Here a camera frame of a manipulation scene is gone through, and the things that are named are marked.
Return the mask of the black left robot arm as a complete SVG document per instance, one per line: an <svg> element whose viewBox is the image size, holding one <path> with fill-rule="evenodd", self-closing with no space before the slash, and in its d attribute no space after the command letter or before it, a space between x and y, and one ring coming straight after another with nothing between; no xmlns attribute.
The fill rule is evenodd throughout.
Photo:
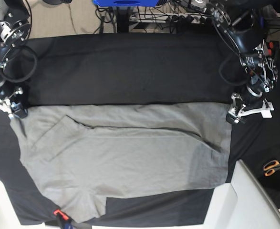
<svg viewBox="0 0 280 229"><path fill-rule="evenodd" d="M254 6L243 8L240 0L207 2L207 11L217 33L232 50L218 69L226 83L239 88L231 95L232 104L226 117L231 124L243 123L247 116L254 114L271 118L274 111L265 94L273 90L278 81L280 45L278 41L268 41L268 32L280 30L280 17L268 16L263 9ZM239 58L247 74L243 80L231 80L223 73L233 54Z"/></svg>

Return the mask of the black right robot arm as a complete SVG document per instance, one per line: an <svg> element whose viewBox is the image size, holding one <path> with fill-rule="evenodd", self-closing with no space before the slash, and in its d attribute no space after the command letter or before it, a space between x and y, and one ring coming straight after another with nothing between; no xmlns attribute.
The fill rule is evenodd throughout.
<svg viewBox="0 0 280 229"><path fill-rule="evenodd" d="M32 10L27 0L0 0L0 110L9 118L25 118L27 109L19 85L30 79L38 66L36 52L27 46L32 29ZM24 52L31 55L32 69L24 76L8 76L5 69Z"/></svg>

